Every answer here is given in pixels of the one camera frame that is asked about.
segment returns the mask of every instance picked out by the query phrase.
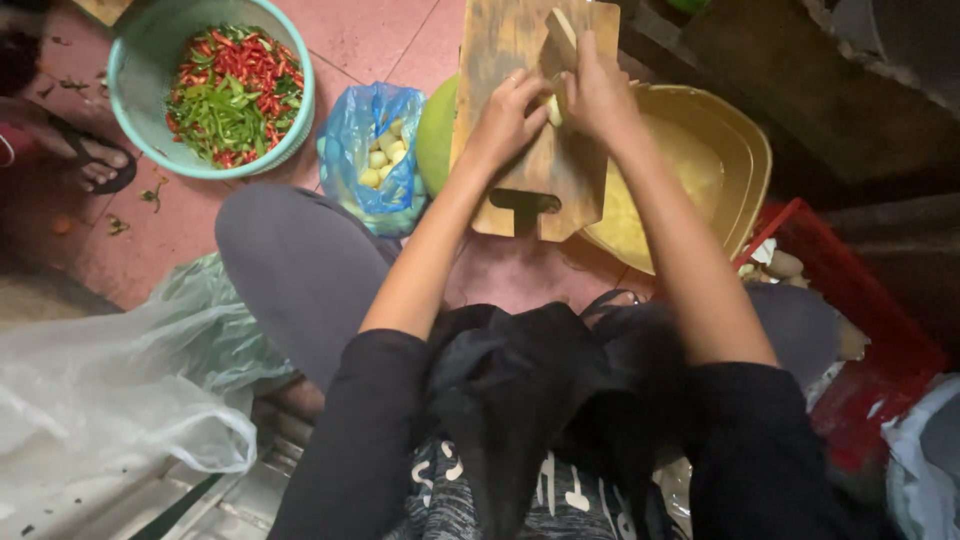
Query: red plastic crate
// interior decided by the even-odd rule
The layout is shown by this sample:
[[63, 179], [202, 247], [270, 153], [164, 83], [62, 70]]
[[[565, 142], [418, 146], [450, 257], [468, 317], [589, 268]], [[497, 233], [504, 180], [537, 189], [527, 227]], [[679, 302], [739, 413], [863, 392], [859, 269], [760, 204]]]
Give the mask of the red plastic crate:
[[810, 286], [870, 337], [864, 359], [844, 365], [810, 417], [834, 465], [856, 472], [885, 463], [880, 425], [923, 396], [930, 379], [948, 367], [947, 355], [802, 199], [764, 206], [755, 230], [736, 268], [773, 236], [778, 249], [804, 263]]

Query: flip-flop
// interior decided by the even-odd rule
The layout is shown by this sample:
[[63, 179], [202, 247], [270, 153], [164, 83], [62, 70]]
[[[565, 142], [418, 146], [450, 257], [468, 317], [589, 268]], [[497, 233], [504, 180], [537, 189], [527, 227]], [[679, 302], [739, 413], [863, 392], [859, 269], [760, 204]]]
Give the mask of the flip-flop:
[[[94, 195], [109, 195], [110, 193], [120, 191], [133, 182], [133, 178], [136, 176], [136, 158], [133, 157], [130, 151], [111, 140], [77, 129], [63, 118], [60, 118], [52, 112], [47, 112], [50, 115], [47, 120], [50, 127], [60, 132], [60, 134], [63, 135], [63, 140], [77, 153], [77, 156], [72, 159], [72, 162], [78, 165], [77, 168], [83, 168], [89, 163], [100, 163], [117, 172], [116, 178], [109, 179], [103, 184], [97, 184], [93, 180], [85, 179], [93, 186], [93, 189], [88, 191], [88, 193], [93, 193]], [[81, 142], [83, 139], [92, 140], [101, 146], [123, 152], [124, 155], [127, 156], [127, 164], [123, 168], [118, 169], [104, 160], [90, 156], [90, 153], [86, 151], [86, 148], [84, 148]]]
[[600, 296], [597, 297], [596, 300], [591, 302], [589, 306], [585, 307], [584, 310], [580, 312], [580, 318], [589, 319], [594, 315], [600, 315], [601, 316], [600, 318], [602, 319], [603, 315], [606, 315], [607, 313], [610, 313], [615, 309], [626, 307], [626, 306], [607, 305], [607, 302], [609, 302], [610, 300], [613, 300], [614, 298], [620, 296], [621, 294], [628, 293], [628, 292], [634, 295], [634, 306], [639, 305], [640, 299], [636, 296], [636, 293], [634, 291], [629, 289], [612, 289], [601, 294]]

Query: wooden cutting board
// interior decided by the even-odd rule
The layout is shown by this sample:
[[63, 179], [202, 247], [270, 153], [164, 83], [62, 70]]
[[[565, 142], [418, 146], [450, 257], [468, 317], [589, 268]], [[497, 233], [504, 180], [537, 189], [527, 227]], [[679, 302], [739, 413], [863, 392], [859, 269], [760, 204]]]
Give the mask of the wooden cutting board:
[[[615, 4], [467, 0], [451, 165], [463, 152], [487, 98], [510, 71], [534, 69], [550, 78], [559, 70], [559, 53], [547, 41], [544, 22], [553, 8], [564, 12], [577, 34], [594, 30], [597, 51], [616, 57], [620, 8]], [[556, 129], [547, 124], [529, 150], [494, 179], [473, 228], [514, 236], [516, 212], [517, 220], [536, 220], [539, 239], [562, 242], [603, 218], [606, 175], [607, 156], [596, 142], [568, 125]]]

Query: hand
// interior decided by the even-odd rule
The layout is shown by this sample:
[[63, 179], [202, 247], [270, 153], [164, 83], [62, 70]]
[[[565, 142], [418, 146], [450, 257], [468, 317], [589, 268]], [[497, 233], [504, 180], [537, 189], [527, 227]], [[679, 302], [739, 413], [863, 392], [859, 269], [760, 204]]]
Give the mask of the hand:
[[620, 71], [616, 60], [597, 56], [592, 30], [577, 39], [577, 73], [564, 72], [566, 113], [577, 128], [608, 147], [624, 128], [640, 124], [630, 77]]
[[487, 100], [464, 156], [471, 156], [476, 165], [489, 165], [491, 174], [516, 156], [546, 123], [546, 106], [539, 106], [529, 116], [526, 111], [547, 89], [548, 83], [539, 75], [525, 69], [510, 72]]

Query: white plastic bag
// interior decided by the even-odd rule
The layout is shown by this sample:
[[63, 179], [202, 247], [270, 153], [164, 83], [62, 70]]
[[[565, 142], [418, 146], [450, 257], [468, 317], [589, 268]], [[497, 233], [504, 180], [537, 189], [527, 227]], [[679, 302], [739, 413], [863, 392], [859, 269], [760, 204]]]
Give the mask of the white plastic bag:
[[943, 377], [905, 418], [883, 426], [890, 445], [887, 503], [910, 540], [960, 540], [960, 491], [943, 469], [927, 460], [921, 438], [930, 418], [958, 395], [960, 376]]
[[[237, 298], [219, 254], [199, 258], [130, 312], [0, 335], [0, 458], [10, 472], [2, 480], [56, 487], [131, 453], [244, 472], [256, 460], [249, 386], [292, 371]], [[50, 436], [55, 452], [25, 450]]]

